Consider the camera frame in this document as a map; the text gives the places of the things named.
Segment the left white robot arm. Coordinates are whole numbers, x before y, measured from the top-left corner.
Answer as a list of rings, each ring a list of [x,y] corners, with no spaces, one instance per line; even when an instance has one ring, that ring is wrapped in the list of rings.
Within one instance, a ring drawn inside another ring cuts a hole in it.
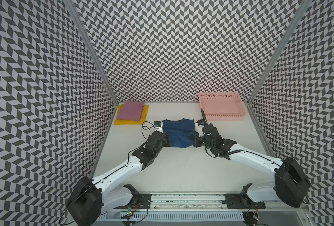
[[[130,184],[121,189],[117,189],[117,186],[150,166],[162,148],[169,146],[168,134],[155,131],[145,143],[132,150],[127,160],[119,166],[92,179],[81,178],[66,202],[66,212],[78,226],[90,226],[103,213],[134,204],[138,191]]]

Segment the blue mickey t-shirt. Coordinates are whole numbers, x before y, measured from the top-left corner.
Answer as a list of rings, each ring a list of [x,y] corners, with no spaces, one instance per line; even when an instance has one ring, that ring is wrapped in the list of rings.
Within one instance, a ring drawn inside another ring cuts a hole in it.
[[[168,134],[170,146],[187,148],[193,145],[194,120],[181,119],[178,121],[163,120],[163,133]]]

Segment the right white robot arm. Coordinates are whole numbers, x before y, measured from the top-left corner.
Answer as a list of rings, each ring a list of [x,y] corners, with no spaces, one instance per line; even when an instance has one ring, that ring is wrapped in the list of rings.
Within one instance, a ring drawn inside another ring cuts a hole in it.
[[[210,157],[245,164],[271,179],[270,182],[243,186],[238,198],[243,207],[248,208],[259,202],[281,201],[299,208],[305,202],[311,183],[295,159],[280,159],[250,150],[236,141],[222,138],[216,127],[201,121],[194,132],[194,139]]]

